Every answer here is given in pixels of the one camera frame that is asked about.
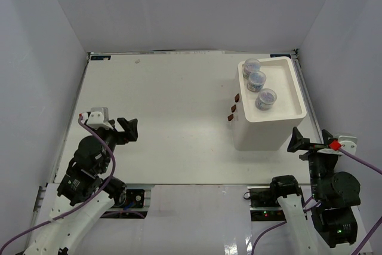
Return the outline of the paperclip jar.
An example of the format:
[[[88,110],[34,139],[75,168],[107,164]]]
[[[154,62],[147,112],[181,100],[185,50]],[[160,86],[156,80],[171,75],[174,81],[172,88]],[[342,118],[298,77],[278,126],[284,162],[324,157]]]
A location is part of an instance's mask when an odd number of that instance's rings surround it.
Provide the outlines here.
[[[269,88],[262,89],[255,101],[255,106],[258,110],[270,110],[277,101],[277,94]]]
[[[248,79],[250,74],[260,71],[261,63],[259,60],[251,58],[244,61],[242,65],[242,73],[245,79]]]
[[[247,89],[254,93],[260,92],[266,79],[266,74],[261,71],[251,73],[248,77]]]

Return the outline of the brown top drawer handle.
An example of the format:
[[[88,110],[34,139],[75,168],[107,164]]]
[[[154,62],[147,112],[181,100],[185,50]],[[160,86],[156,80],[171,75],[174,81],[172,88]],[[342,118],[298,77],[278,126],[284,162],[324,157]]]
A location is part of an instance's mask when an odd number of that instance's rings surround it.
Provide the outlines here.
[[[237,103],[237,102],[239,101],[239,99],[240,99],[240,94],[237,93],[237,95],[235,95],[234,100],[235,100],[235,102]]]

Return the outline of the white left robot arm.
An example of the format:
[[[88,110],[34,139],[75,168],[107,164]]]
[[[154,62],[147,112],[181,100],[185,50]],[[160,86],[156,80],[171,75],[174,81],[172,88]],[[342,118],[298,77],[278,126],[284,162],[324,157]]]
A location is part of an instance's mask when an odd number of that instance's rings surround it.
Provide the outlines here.
[[[127,184],[114,176],[117,145],[138,139],[138,120],[92,122],[93,112],[80,114],[84,137],[69,161],[58,188],[50,219],[38,225],[40,233],[24,254],[73,254],[95,222],[110,208],[125,203]]]

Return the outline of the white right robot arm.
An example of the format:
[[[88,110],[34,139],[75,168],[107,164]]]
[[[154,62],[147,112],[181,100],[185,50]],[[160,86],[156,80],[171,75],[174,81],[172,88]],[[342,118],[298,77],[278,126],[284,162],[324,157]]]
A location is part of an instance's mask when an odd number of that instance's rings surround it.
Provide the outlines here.
[[[322,137],[323,143],[313,143],[294,127],[287,147],[289,153],[304,151],[299,158],[308,163],[311,197],[317,202],[311,215],[292,175],[274,177],[269,198],[281,207],[298,254],[350,254],[358,235],[352,208],[361,203],[361,184],[352,174],[334,168],[340,156],[355,155],[357,139],[333,136],[327,130],[322,130]]]

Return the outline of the white drawer cabinet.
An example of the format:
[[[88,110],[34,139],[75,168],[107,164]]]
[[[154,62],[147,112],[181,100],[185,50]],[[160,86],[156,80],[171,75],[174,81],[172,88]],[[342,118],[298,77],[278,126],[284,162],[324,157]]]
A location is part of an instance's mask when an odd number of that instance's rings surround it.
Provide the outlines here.
[[[229,121],[234,147],[240,151],[278,150],[307,115],[291,59],[259,62],[260,70],[247,78],[244,61],[236,70]]]

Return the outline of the dark label sticker left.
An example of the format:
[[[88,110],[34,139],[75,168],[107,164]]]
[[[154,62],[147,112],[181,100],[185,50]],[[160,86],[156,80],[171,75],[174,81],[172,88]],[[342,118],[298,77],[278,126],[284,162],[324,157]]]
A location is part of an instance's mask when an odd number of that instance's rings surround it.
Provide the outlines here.
[[[91,61],[108,61],[110,59],[111,59],[111,56],[107,56],[107,55],[91,56],[90,57]]]

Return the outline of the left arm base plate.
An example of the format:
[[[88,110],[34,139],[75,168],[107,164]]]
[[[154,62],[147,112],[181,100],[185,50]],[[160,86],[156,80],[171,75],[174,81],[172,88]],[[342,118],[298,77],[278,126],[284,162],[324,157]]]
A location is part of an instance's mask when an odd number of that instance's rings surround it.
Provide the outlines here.
[[[127,210],[129,208],[143,208],[145,193],[144,189],[127,189],[116,197],[117,202],[112,209]]]

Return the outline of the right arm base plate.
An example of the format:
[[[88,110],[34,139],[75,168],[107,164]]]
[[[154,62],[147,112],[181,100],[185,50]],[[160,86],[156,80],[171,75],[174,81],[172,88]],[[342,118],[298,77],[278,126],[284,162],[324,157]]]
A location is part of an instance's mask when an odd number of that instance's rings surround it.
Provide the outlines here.
[[[243,194],[249,202],[252,222],[281,222],[285,220],[284,212],[271,194],[270,188],[251,188]]]

